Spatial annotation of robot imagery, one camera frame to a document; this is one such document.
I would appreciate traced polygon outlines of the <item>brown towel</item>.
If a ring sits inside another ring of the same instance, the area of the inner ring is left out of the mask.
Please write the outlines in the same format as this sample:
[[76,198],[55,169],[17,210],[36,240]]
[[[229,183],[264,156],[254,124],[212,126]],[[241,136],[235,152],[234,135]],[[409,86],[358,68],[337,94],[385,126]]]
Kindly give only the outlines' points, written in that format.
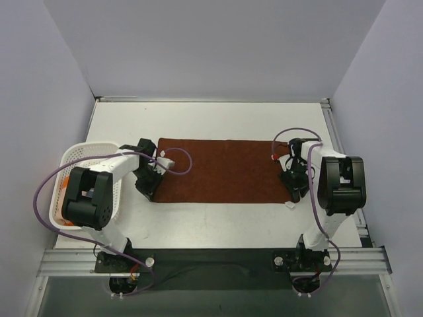
[[285,142],[167,139],[159,152],[174,161],[153,198],[156,203],[285,203],[291,199],[271,152],[288,153]]

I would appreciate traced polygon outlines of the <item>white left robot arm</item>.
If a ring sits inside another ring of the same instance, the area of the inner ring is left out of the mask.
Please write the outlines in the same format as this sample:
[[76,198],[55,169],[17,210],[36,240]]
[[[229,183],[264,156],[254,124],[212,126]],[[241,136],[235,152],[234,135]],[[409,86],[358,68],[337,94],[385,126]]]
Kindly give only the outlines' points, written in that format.
[[167,169],[174,166],[174,161],[165,157],[152,163],[155,151],[152,141],[140,139],[136,146],[122,145],[115,157],[90,168],[76,166],[69,174],[62,217],[100,242],[103,251],[111,254],[111,266],[119,272],[133,266],[134,256],[130,239],[120,232],[112,217],[114,185],[132,173],[137,178],[136,189],[152,200]]

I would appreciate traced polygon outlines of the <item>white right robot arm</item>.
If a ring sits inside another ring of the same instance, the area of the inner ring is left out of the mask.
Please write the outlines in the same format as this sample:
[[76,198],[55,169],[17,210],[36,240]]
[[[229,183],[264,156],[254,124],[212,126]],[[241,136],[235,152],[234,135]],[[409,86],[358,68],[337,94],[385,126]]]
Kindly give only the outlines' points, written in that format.
[[288,149],[287,155],[273,157],[282,168],[279,179],[291,202],[310,197],[315,219],[300,236],[304,248],[293,253],[294,265],[306,271],[317,262],[315,252],[325,251],[340,225],[365,205],[364,160],[338,153],[318,139],[295,138]]

